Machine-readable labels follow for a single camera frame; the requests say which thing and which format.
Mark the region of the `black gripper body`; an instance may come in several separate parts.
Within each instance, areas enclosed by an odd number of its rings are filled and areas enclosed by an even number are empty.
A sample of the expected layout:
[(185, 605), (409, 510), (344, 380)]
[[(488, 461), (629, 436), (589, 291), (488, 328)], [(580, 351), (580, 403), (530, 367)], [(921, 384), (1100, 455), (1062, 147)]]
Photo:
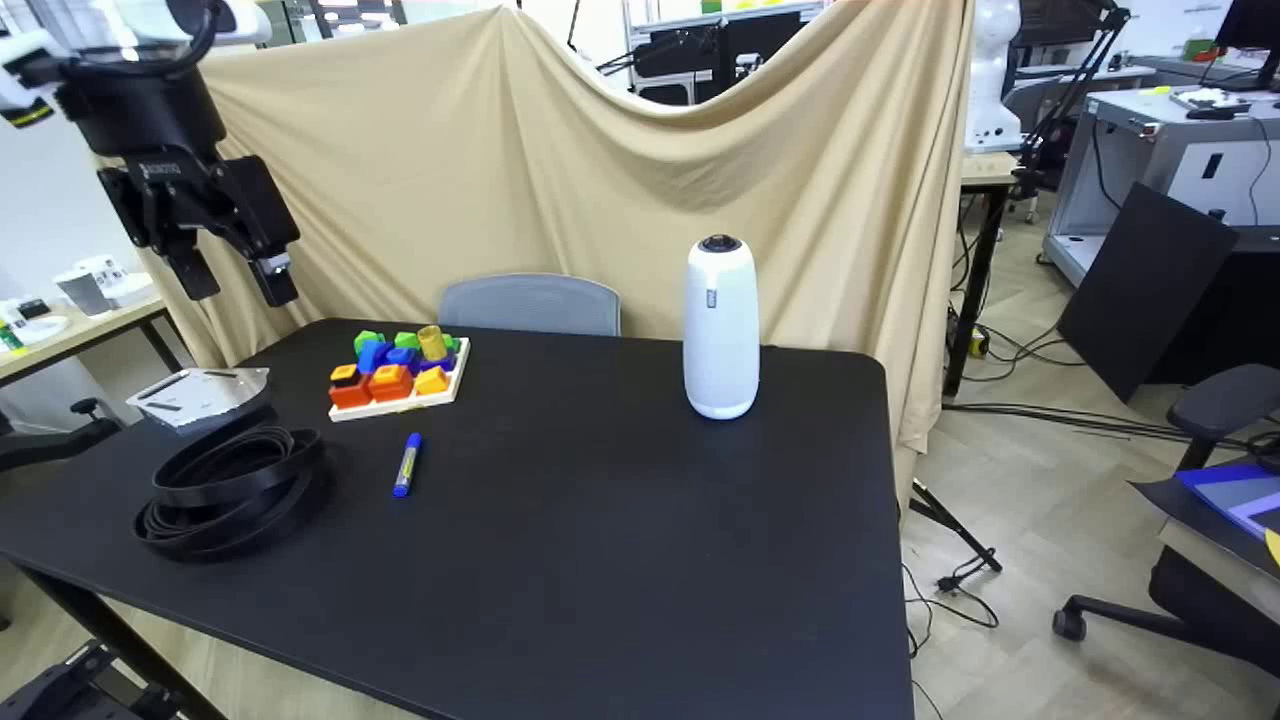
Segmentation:
[(186, 162), (142, 157), (133, 165), (98, 167), (124, 232), (137, 247), (152, 247), (168, 267), (179, 251), (199, 251), (194, 232), (226, 241), (248, 267), (259, 255), (289, 255), (299, 235), (267, 165), (241, 162)]

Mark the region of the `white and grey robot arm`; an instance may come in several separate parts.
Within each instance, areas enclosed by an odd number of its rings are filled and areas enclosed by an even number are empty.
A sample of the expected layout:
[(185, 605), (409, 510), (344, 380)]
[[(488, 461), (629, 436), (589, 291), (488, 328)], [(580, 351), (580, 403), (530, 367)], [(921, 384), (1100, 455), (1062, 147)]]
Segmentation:
[(75, 43), (59, 21), (69, 0), (33, 9), (33, 25), (5, 34), (0, 122), (33, 129), (62, 111), (90, 157), (128, 241), (155, 251), (193, 302), (219, 291), (194, 235), (213, 232), (242, 255), (259, 297), (297, 302), (290, 255), (299, 229), (259, 157), (225, 157), (226, 137), (199, 59), (234, 28), (226, 0), (168, 0), (179, 37)]

